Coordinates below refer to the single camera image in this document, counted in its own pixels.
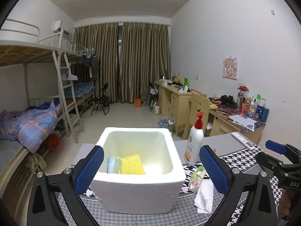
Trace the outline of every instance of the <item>styrofoam box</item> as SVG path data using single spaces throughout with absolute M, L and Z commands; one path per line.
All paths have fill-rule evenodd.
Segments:
M 107 127 L 97 145 L 104 160 L 90 187 L 106 211 L 127 214 L 169 212 L 186 175 L 166 128 Z M 108 174 L 110 157 L 139 155 L 146 175 Z

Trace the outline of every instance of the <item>red lid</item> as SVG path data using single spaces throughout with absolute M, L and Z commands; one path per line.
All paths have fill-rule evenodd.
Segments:
M 203 112 L 197 113 L 197 117 L 199 119 L 195 122 L 195 128 L 196 129 L 202 129 L 203 128 L 203 121 L 202 121 L 203 114 L 204 114 Z

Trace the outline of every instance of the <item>white lotion bottle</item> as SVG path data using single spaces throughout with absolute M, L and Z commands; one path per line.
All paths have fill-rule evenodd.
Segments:
M 197 114 L 198 120 L 195 125 L 190 129 L 190 134 L 188 138 L 187 148 L 185 151 L 184 159 L 188 165 L 194 166 L 198 160 L 200 148 L 204 139 L 203 133 L 203 113 Z

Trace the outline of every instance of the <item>curtain rod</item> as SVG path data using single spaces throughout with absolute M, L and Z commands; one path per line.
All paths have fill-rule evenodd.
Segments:
M 170 27 L 170 25 L 168 24 L 159 24 L 159 23 L 151 23 L 151 22 L 138 22 L 138 21 L 112 21 L 112 22 L 103 22 L 103 23 L 95 23 L 95 24 L 88 24 L 88 25 L 82 25 L 82 26 L 78 26 L 78 27 L 74 27 L 75 28 L 79 28 L 79 27 L 84 27 L 84 26 L 89 26 L 89 25 L 99 25 L 99 24 L 109 24 L 109 23 L 144 23 L 144 24 L 155 24 L 155 25 L 167 25 L 168 27 Z

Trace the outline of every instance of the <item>blue blanket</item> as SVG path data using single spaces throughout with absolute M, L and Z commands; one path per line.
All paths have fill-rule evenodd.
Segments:
M 73 84 L 75 98 L 84 98 L 85 95 L 93 91 L 94 87 L 91 83 Z M 71 87 L 64 89 L 65 98 L 72 99 Z
M 62 106 L 51 103 L 46 110 L 6 110 L 0 113 L 0 139 L 19 140 L 30 152 L 35 153 L 42 142 L 55 129 Z

